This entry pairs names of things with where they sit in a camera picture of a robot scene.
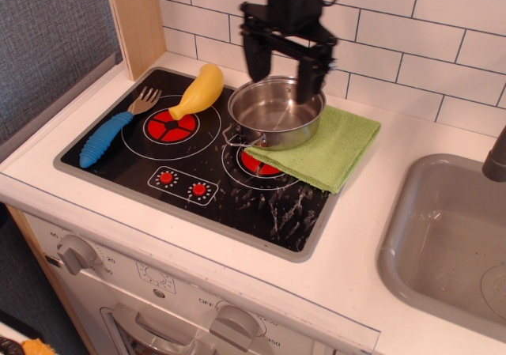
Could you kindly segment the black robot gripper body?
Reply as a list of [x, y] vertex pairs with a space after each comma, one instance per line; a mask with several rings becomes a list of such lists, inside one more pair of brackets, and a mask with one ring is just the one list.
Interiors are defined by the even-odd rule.
[[293, 59], [329, 59], [337, 38], [320, 23], [325, 0], [267, 0], [265, 5], [243, 2], [241, 26], [245, 55], [269, 58], [279, 51]]

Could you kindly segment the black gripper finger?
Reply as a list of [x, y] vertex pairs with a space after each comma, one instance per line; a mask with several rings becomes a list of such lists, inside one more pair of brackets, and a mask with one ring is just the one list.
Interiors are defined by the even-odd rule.
[[253, 82], [268, 77], [271, 69], [271, 47], [269, 43], [258, 35], [243, 34], [244, 54], [248, 73]]
[[331, 52], [317, 56], [298, 55], [296, 102], [307, 103], [321, 91], [326, 75], [333, 69], [334, 56]]

